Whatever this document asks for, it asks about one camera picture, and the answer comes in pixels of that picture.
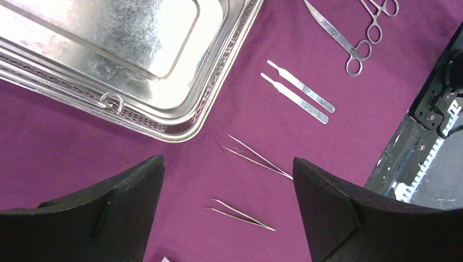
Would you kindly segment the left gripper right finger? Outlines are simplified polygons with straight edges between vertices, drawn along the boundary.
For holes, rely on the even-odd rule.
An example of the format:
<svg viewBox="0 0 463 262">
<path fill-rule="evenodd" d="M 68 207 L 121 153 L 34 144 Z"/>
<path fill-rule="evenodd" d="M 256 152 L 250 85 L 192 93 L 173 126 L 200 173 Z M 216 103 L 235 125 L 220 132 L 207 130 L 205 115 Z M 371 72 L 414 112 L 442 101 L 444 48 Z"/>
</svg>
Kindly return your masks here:
<svg viewBox="0 0 463 262">
<path fill-rule="evenodd" d="M 398 201 L 293 160 L 312 261 L 462 261 L 462 209 Z"/>
</svg>

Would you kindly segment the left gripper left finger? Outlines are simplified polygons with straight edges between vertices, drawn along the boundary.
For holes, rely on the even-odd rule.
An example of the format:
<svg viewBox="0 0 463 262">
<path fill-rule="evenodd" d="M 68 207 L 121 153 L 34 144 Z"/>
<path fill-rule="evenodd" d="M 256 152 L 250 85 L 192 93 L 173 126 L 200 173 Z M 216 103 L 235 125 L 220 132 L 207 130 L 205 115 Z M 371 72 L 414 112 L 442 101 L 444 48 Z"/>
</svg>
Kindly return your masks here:
<svg viewBox="0 0 463 262">
<path fill-rule="evenodd" d="M 1 212 L 1 261 L 142 261 L 164 180 L 145 161 L 33 209 Z"/>
</svg>

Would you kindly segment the steel tweezers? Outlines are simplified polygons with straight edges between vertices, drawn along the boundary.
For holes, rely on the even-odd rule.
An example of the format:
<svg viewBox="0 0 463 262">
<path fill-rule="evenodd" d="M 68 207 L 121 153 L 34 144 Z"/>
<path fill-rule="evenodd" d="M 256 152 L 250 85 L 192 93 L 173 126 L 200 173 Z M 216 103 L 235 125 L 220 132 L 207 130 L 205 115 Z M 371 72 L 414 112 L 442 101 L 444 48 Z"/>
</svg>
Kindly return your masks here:
<svg viewBox="0 0 463 262">
<path fill-rule="evenodd" d="M 248 224 L 253 224 L 253 225 L 256 225 L 258 227 L 261 227 L 261 228 L 264 228 L 264 229 L 267 229 L 267 230 L 270 230 L 270 231 L 276 231 L 275 228 L 273 228 L 271 226 L 268 226 L 268 225 L 258 221 L 257 219 L 243 213 L 241 210 L 239 210 L 239 209 L 237 209 L 237 208 L 223 202 L 222 200 L 219 200 L 219 199 L 211 199 L 211 200 L 221 204 L 222 206 L 224 206 L 228 210 L 231 210 L 231 212 L 223 211 L 223 210 L 217 209 L 215 207 L 209 207 L 209 206 L 205 206 L 204 209 L 212 210 L 212 211 L 218 212 L 220 214 L 223 214 L 225 216 L 228 216 L 228 217 L 231 217 L 231 218 L 246 222 Z"/>
<path fill-rule="evenodd" d="M 293 177 L 292 175 L 288 174 L 287 172 L 283 171 L 282 169 L 280 169 L 279 167 L 277 167 L 275 164 L 273 164 L 272 162 L 270 162 L 269 160 L 267 160 L 266 158 L 264 158 L 263 156 L 261 156 L 258 152 L 256 152 L 254 149 L 250 148 L 248 145 L 246 145 L 245 143 L 243 143 L 242 141 L 240 141 L 239 139 L 235 138 L 234 136 L 228 134 L 228 136 L 233 139 L 235 142 L 237 142 L 238 144 L 240 144 L 241 146 L 243 146 L 245 149 L 247 149 L 248 151 L 251 152 L 251 154 L 253 155 L 253 157 L 249 157 L 249 156 L 246 156 L 242 153 L 239 153 L 239 152 L 236 152 L 228 147 L 225 147 L 223 145 L 221 145 L 222 148 L 226 149 L 227 151 L 243 158 L 243 159 L 246 159 L 254 164 L 257 164 L 259 166 L 262 166 L 268 170 L 271 170 L 277 174 L 280 174 L 286 178 L 289 178 L 290 180 L 293 180 Z"/>
</svg>

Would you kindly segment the purple cloth wrap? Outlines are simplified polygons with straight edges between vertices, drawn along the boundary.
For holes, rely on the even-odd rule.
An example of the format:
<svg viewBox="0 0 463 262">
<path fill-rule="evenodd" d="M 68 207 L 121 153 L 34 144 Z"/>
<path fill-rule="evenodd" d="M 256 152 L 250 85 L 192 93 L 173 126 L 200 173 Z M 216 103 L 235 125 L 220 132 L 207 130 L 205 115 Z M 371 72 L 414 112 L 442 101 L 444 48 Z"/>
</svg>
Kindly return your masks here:
<svg viewBox="0 0 463 262">
<path fill-rule="evenodd" d="M 290 179 L 226 149 L 245 142 L 291 172 L 295 157 L 363 186 L 462 23 L 462 1 L 400 1 L 380 16 L 382 41 L 352 78 L 348 54 L 303 1 L 264 1 L 201 129 L 167 144 L 1 82 L 1 209 L 36 207 L 164 157 L 165 178 L 145 261 L 310 261 Z M 330 113 L 266 61 L 335 107 Z M 266 74 L 325 113 L 327 124 L 281 94 Z M 231 212 L 270 231 L 204 209 Z"/>
</svg>

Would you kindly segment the steel instrument tray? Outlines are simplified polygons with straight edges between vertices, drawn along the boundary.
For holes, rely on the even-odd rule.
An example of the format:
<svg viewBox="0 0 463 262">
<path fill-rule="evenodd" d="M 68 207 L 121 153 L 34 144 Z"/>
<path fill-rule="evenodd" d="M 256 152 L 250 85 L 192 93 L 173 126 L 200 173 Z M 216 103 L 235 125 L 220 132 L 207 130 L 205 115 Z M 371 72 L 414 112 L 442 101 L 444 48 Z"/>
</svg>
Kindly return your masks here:
<svg viewBox="0 0 463 262">
<path fill-rule="evenodd" d="M 261 1 L 1 1 L 1 79 L 164 142 L 203 126 Z"/>
</svg>

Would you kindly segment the steel surgical scissors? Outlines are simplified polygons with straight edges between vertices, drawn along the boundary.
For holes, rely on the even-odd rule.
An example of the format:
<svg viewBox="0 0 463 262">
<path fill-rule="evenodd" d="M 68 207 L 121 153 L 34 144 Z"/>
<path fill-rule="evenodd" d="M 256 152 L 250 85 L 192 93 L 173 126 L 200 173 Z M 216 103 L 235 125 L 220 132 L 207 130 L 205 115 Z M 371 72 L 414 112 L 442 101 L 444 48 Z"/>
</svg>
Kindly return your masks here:
<svg viewBox="0 0 463 262">
<path fill-rule="evenodd" d="M 356 46 L 353 46 L 309 1 L 304 0 L 306 8 L 323 28 L 338 44 L 341 46 L 349 55 L 349 60 L 346 62 L 346 72 L 350 77 L 357 77 L 363 71 L 363 62 L 370 58 L 372 54 L 372 44 L 368 40 L 362 40 L 358 42 Z M 367 46 L 368 53 L 366 56 L 360 54 L 360 48 Z M 353 62 L 357 62 L 359 65 L 358 70 L 353 73 L 350 71 L 350 65 Z"/>
<path fill-rule="evenodd" d="M 383 32 L 382 28 L 378 23 L 378 18 L 384 14 L 387 17 L 394 17 L 398 14 L 400 7 L 399 7 L 399 2 L 397 0 L 383 0 L 383 1 L 365 1 L 365 0 L 360 0 L 359 1 L 361 5 L 364 7 L 364 9 L 367 11 L 369 16 L 371 17 L 371 23 L 368 26 L 366 30 L 366 36 L 367 40 L 371 44 L 378 44 L 381 42 L 383 38 Z M 376 29 L 378 32 L 377 34 L 377 39 L 374 40 L 373 37 L 371 36 L 371 30 Z"/>
</svg>

